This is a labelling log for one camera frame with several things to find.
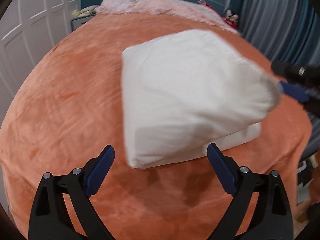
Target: orange blanket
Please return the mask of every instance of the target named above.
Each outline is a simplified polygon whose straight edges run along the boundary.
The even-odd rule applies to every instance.
[[[110,144],[116,160],[91,202],[116,239],[207,239],[231,200],[208,160],[133,170],[126,165],[122,137],[121,52],[195,28],[215,31],[269,72],[270,62],[239,35],[180,17],[140,14],[98,15],[36,66],[0,131],[9,207],[25,236],[41,176],[47,171],[67,174]],[[253,172],[278,170],[293,207],[296,168],[310,133],[307,114],[284,96],[263,120],[259,138],[224,153]],[[240,231],[250,221],[254,201]],[[76,229],[82,232],[70,199],[66,202]]]

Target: pillow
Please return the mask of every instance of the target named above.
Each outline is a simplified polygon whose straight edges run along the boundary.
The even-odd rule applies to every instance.
[[[210,142],[260,122],[281,98],[271,77],[211,31],[156,38],[125,49],[122,60],[133,168],[202,157]]]
[[[256,123],[248,126],[247,128],[239,132],[219,138],[210,143],[215,143],[221,151],[224,151],[232,147],[250,142],[253,139],[259,137],[260,134],[261,134],[261,124]],[[204,147],[202,147],[202,149],[184,152],[183,157],[177,154],[173,154],[172,156],[167,155],[160,160],[140,165],[139,168],[146,169],[146,168],[161,166],[164,164],[178,163],[178,162],[183,162],[185,160],[192,160],[192,159],[204,157],[207,155],[207,147],[210,143],[207,143]]]

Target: bed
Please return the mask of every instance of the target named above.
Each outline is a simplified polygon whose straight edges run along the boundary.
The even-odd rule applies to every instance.
[[[207,239],[231,200],[207,159],[143,171],[128,167],[123,146],[121,52],[188,29],[217,33],[271,74],[270,62],[236,33],[179,16],[126,13],[98,14],[57,44],[28,76],[0,130],[6,196],[24,236],[41,176],[67,174],[110,144],[115,162],[90,200],[116,239]],[[224,154],[253,172],[279,171],[295,208],[296,168],[310,134],[307,114],[284,96],[262,121],[257,139]],[[239,233],[246,230],[256,199]],[[65,200],[76,230],[83,233],[70,199]]]

